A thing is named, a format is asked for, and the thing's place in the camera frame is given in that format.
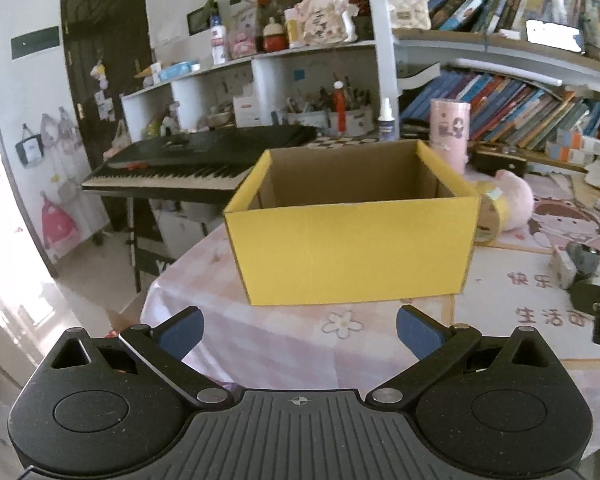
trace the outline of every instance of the glue bottle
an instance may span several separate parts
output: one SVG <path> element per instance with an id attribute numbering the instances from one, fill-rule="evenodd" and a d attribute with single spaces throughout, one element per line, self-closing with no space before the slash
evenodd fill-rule
<path id="1" fill-rule="evenodd" d="M 226 43 L 226 27 L 218 14 L 211 16 L 211 56 L 214 65 L 228 61 L 228 45 Z"/>
<path id="2" fill-rule="evenodd" d="M 380 116 L 378 117 L 378 139 L 380 142 L 398 140 L 394 113 L 391 110 L 391 100 L 388 97 L 382 100 L 382 106 L 380 108 Z"/>
<path id="3" fill-rule="evenodd" d="M 338 117 L 338 134 L 344 135 L 347 133 L 347 105 L 344 100 L 344 83 L 342 81 L 336 81 L 333 84 L 333 106 L 336 108 L 336 114 Z"/>

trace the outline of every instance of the spray bottle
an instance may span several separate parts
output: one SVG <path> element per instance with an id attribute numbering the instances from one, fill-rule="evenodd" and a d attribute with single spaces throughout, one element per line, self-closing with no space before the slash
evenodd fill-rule
<path id="1" fill-rule="evenodd" d="M 378 117 L 378 138 L 380 142 L 398 140 L 394 113 L 391 110 L 391 100 L 388 97 L 382 100 L 382 106 L 380 108 L 380 116 Z"/>

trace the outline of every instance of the door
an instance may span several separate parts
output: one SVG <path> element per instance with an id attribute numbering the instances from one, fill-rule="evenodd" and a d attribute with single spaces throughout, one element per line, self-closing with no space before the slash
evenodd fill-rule
<path id="1" fill-rule="evenodd" d="M 120 94 L 141 87 L 135 74 L 152 62 L 144 0 L 61 0 L 62 37 L 75 116 L 91 168 L 104 161 L 111 147 L 118 121 L 124 118 Z M 105 99 L 113 100 L 109 121 L 100 118 L 96 93 L 100 83 L 91 76 L 102 62 L 108 86 Z M 104 197 L 105 208 L 114 229 L 126 225 L 125 200 Z M 157 228 L 147 201 L 142 201 L 136 217 L 139 235 L 156 238 Z"/>

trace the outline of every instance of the pink bag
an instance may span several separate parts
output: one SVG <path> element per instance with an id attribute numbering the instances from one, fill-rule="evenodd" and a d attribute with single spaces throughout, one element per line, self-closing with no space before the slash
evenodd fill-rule
<path id="1" fill-rule="evenodd" d="M 67 253 L 80 241 L 78 226 L 69 214 L 42 194 L 42 239 L 46 250 Z"/>

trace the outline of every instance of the cartoon girl print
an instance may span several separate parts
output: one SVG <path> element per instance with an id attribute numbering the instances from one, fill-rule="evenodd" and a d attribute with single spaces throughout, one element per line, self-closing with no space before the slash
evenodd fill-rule
<path id="1" fill-rule="evenodd" d="M 578 242 L 600 250 L 600 223 L 595 216 L 568 200 L 536 197 L 529 232 L 542 247 Z"/>

